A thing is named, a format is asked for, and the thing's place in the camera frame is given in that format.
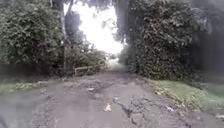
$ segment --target road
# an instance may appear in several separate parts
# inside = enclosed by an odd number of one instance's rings
[[[0,96],[0,128],[224,127],[211,115],[175,107],[116,61],[109,67],[97,75]]]

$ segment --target dense shrubbery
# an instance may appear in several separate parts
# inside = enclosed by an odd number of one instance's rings
[[[118,26],[127,37],[128,47],[122,54],[126,57],[122,57],[129,69],[156,79],[192,78],[201,68],[197,66],[201,49],[195,39],[199,31],[208,31],[209,24],[195,20],[190,5],[183,1],[130,0],[127,6],[120,16],[128,20],[120,18]]]
[[[62,45],[60,12],[28,1],[0,2],[1,73],[61,74],[64,66],[72,70],[104,61],[103,54],[82,42]]]

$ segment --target bright sky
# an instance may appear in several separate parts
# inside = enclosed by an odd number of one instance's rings
[[[102,28],[103,21],[109,19],[112,19],[115,22],[117,21],[114,7],[96,13],[97,11],[95,7],[89,8],[88,5],[83,5],[81,2],[78,2],[73,6],[72,10],[77,11],[80,14],[82,24],[79,29],[83,31],[87,40],[94,44],[98,50],[111,54],[121,52],[123,45],[116,42],[112,35],[113,33],[116,33],[117,28],[110,29],[111,27],[116,27],[116,25],[111,22]]]

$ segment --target green leaves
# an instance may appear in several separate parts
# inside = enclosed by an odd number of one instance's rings
[[[171,80],[189,78],[193,65],[186,62],[191,62],[189,47],[193,45],[194,26],[197,26],[192,22],[190,5],[177,1],[132,0],[126,13],[128,23],[118,26],[132,31],[120,30],[128,37],[128,47],[121,61],[142,76]],[[122,23],[119,19],[122,17],[118,15],[118,23]]]

